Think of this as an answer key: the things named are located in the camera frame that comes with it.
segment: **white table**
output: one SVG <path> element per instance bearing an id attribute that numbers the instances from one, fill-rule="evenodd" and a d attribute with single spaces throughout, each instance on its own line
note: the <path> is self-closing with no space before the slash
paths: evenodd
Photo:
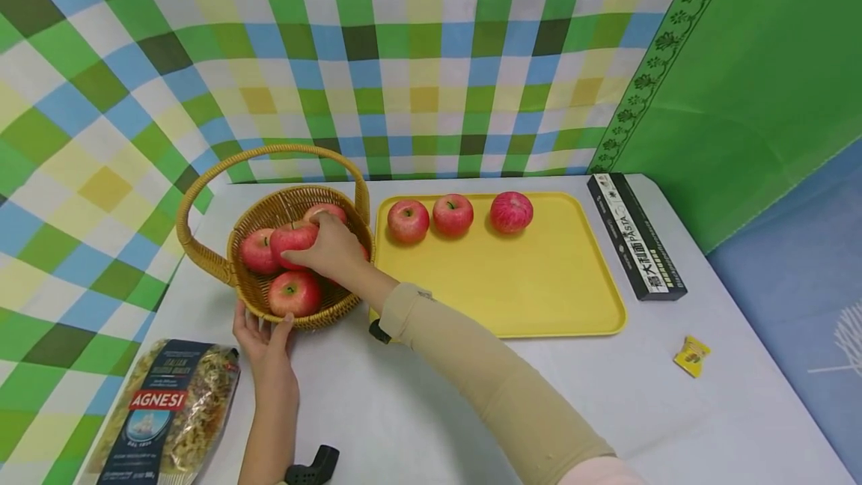
<path id="1" fill-rule="evenodd" d="M 638 302 L 590 201 L 587 177 L 416 180 L 369 183 L 372 217 L 394 195 L 564 191 L 577 198 L 629 310 L 609 338 L 509 340 L 651 484 L 852 485 L 853 481 L 775 362 L 728 296 L 657 186 L 630 183 L 688 295 Z M 352 196 L 351 183 L 328 184 Z M 279 185 L 226 186 L 196 232 L 224 251 L 233 223 Z M 235 293 L 183 258 L 141 351 L 159 338 L 234 344 Z M 712 354 L 703 375 L 673 361 L 691 334 Z M 227 429 L 200 483 L 236 484 L 254 412 L 248 365 Z M 334 485 L 517 484 L 470 407 L 418 356 L 367 333 L 367 308 L 338 325 L 302 334 L 294 368 L 302 399 L 297 463 L 321 444 L 341 451 Z"/>

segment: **fabric backdrop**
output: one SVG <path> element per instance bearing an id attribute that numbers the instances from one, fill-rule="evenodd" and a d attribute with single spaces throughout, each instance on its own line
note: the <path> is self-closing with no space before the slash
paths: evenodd
<path id="1" fill-rule="evenodd" d="M 862 140 L 709 255 L 862 484 Z"/>
<path id="2" fill-rule="evenodd" d="M 711 251 L 862 134 L 851 10 L 675 0 L 590 172 L 649 175 Z"/>
<path id="3" fill-rule="evenodd" d="M 0 483 L 72 480 L 206 168 L 583 173 L 671 1 L 0 0 Z"/>

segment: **small yellow package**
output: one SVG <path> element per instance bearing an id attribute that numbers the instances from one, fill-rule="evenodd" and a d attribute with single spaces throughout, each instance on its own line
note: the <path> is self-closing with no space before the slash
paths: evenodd
<path id="1" fill-rule="evenodd" d="M 698 378 L 703 367 L 703 359 L 709 354 L 709 347 L 699 342 L 696 338 L 687 336 L 682 350 L 674 356 L 676 365 L 684 368 L 688 375 Z"/>

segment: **black pasta box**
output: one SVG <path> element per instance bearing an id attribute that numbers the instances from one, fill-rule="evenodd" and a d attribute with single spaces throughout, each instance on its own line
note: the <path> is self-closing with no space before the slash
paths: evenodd
<path id="1" fill-rule="evenodd" d="M 587 185 L 638 299 L 680 299 L 688 289 L 624 174 L 594 174 Z"/>

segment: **wrist strap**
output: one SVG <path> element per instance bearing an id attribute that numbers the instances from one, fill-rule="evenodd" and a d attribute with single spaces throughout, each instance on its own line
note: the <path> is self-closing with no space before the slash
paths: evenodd
<path id="1" fill-rule="evenodd" d="M 392 340 L 392 337 L 380 328 L 380 319 L 375 319 L 372 325 L 368 326 L 368 333 L 383 344 L 389 344 Z"/>
<path id="2" fill-rule="evenodd" d="M 317 448 L 317 455 L 311 466 L 291 464 L 284 474 L 287 485 L 323 485 L 332 479 L 335 464 L 338 463 L 339 450 L 329 445 Z"/>

